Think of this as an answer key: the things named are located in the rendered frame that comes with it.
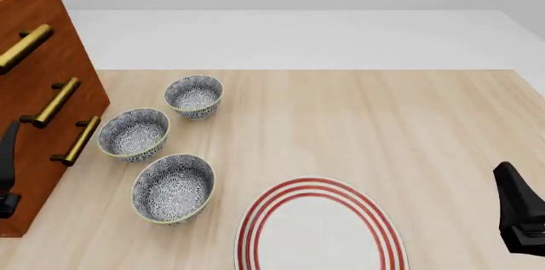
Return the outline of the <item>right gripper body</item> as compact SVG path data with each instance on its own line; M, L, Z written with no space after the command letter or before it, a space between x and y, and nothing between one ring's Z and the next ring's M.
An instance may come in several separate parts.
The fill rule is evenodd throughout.
M526 231L511 226L500 231L500 235L511 254L545 255L545 229Z

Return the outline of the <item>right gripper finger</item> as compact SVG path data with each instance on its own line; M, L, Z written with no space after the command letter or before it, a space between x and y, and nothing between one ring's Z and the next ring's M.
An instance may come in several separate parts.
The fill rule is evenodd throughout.
M509 162L493 169L500 202L499 228L537 229L545 226L545 200L539 197Z

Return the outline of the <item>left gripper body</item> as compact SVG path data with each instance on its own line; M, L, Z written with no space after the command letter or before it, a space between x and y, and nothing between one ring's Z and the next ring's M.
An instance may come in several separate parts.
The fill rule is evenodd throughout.
M20 198L20 195L11 192L0 193L0 219L8 219L14 214Z

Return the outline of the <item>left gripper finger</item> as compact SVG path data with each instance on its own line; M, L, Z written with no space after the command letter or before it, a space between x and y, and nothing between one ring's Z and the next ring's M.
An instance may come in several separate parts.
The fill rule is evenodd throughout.
M15 183L14 150L20 128L19 121L13 121L0 138L0 194L11 190Z

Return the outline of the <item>wooden cabinet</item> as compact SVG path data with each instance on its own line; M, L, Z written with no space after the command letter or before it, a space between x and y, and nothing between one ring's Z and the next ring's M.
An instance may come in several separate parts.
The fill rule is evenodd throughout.
M79 78L81 85L45 129L22 124L14 150L15 183L20 195L14 214L0 219L0 238L19 238L29 230L68 167L51 162L65 154L82 129L77 121L101 118L110 101L61 0L0 0L0 55L19 42L19 31L52 26L54 34L5 75L0 75L0 138L13 121L36 115L59 90L52 83Z

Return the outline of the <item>medium blue patterned bowl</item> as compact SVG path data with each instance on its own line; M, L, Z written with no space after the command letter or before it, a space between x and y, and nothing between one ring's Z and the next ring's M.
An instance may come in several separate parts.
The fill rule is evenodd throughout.
M101 151L124 162L143 162L160 152L169 137L170 121L154 108L135 108L111 118L100 129Z

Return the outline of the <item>large blue patterned bowl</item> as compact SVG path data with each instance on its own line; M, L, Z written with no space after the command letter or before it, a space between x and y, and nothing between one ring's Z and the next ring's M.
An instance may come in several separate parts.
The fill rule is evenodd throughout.
M170 154L140 172L131 203L144 220L175 226L203 212L215 190L215 172L200 157Z

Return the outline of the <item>small blue patterned bowl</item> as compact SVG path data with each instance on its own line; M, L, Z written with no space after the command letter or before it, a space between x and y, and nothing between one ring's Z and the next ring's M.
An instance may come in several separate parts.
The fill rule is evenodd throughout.
M167 105L182 118L198 120L210 116L221 103L223 85L207 75L179 78L165 90Z

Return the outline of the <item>white plate with red rings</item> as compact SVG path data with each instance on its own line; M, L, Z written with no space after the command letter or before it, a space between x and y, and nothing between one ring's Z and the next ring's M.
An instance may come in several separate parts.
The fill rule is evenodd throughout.
M235 270L410 270L400 233L368 195L305 175L270 187L241 218Z

